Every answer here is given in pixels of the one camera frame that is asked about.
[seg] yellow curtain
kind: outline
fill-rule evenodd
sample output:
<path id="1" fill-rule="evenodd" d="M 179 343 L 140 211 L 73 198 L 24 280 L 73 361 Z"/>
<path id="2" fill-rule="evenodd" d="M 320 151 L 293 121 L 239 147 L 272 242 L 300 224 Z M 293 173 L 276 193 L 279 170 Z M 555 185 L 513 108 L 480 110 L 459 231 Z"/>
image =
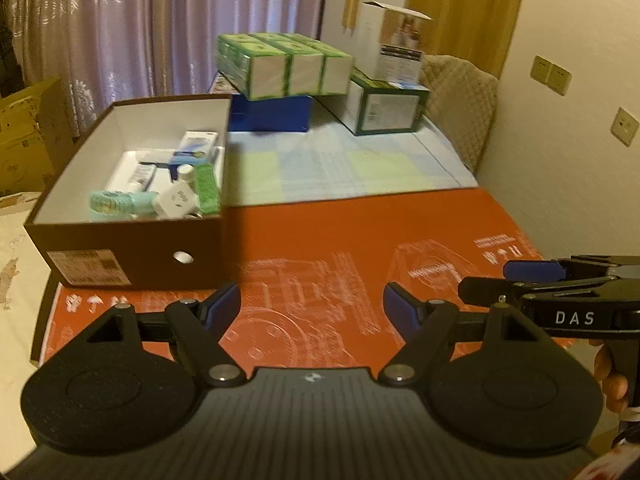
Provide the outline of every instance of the yellow curtain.
<path id="1" fill-rule="evenodd" d="M 500 77 L 520 0 L 407 0 L 407 6 L 433 18 L 425 52 L 467 59 Z"/>

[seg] curtain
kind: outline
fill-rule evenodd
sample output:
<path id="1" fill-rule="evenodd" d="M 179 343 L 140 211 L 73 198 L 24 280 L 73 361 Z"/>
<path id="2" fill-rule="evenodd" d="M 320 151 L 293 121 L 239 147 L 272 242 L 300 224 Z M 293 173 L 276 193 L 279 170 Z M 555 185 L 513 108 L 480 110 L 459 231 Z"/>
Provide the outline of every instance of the curtain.
<path id="1" fill-rule="evenodd" d="M 407 0 L 433 18 L 423 47 L 471 61 L 500 77 L 520 9 L 520 0 Z"/>
<path id="2" fill-rule="evenodd" d="M 59 76 L 78 132 L 111 102 L 206 92 L 225 32 L 315 35 L 321 0 L 5 0 L 27 84 Z"/>

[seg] blue box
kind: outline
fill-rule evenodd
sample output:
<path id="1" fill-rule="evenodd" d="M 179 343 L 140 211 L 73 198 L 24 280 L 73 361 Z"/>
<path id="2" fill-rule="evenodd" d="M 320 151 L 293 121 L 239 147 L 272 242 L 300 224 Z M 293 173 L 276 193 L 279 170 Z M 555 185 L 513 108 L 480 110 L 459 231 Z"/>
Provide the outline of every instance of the blue box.
<path id="1" fill-rule="evenodd" d="M 249 101 L 222 72 L 216 74 L 210 94 L 231 94 L 230 132 L 306 132 L 313 98 L 307 95 Z"/>

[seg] open box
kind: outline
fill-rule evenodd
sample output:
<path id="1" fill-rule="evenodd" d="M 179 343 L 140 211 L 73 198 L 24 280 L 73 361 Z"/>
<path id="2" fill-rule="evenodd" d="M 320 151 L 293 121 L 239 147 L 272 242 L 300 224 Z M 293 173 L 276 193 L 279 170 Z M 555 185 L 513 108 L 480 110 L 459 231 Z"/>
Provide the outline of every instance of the open box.
<path id="1" fill-rule="evenodd" d="M 66 286 L 214 288 L 226 279 L 223 211 L 204 218 L 91 222 L 90 192 L 140 148 L 173 149 L 187 130 L 218 132 L 214 172 L 224 198 L 231 96 L 171 96 L 110 105 L 25 222 L 40 254 Z"/>

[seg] wall outlet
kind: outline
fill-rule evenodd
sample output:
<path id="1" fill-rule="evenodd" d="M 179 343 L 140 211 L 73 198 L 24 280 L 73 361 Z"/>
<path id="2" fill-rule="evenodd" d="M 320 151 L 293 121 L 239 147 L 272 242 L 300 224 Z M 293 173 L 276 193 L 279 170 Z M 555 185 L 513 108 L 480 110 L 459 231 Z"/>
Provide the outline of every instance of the wall outlet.
<path id="1" fill-rule="evenodd" d="M 546 85 L 546 78 L 549 76 L 552 66 L 553 63 L 549 60 L 536 56 L 536 59 L 533 60 L 533 66 L 531 67 L 531 78 Z"/>
<path id="2" fill-rule="evenodd" d="M 638 131 L 638 120 L 629 112 L 620 108 L 618 114 L 611 125 L 611 133 L 614 134 L 623 144 L 631 145 L 634 136 Z"/>
<path id="3" fill-rule="evenodd" d="M 554 92 L 565 95 L 571 81 L 571 73 L 558 65 L 553 65 L 549 76 L 546 78 L 546 85 Z"/>

